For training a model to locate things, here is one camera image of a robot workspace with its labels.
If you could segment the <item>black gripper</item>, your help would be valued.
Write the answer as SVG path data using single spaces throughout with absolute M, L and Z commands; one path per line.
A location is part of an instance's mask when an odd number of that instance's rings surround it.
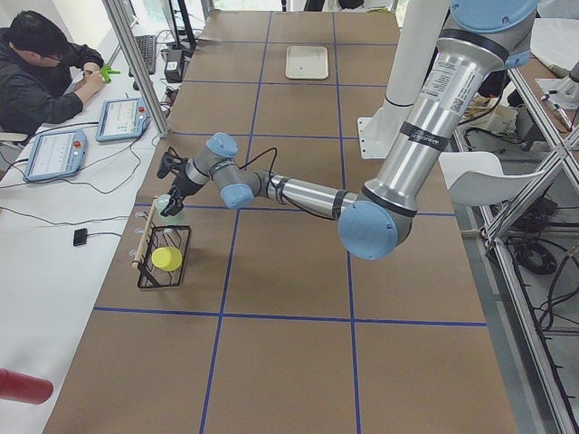
M 184 208 L 181 199 L 195 195 L 198 191 L 199 184 L 192 181 L 185 170 L 179 171 L 169 191 L 170 198 L 160 214 L 162 216 L 177 216 Z

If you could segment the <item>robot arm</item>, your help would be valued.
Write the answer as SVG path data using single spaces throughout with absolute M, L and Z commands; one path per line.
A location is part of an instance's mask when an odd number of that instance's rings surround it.
M 178 214 L 206 184 L 239 209 L 257 197 L 337 223 L 345 249 L 381 259 L 404 242 L 417 197 L 484 80 L 525 64 L 534 1 L 412 1 L 403 22 L 383 106 L 370 119 L 384 152 L 376 175 L 357 193 L 275 174 L 236 161 L 236 141 L 212 135 L 192 157 L 167 150 L 159 177 L 173 176 L 163 214 Z

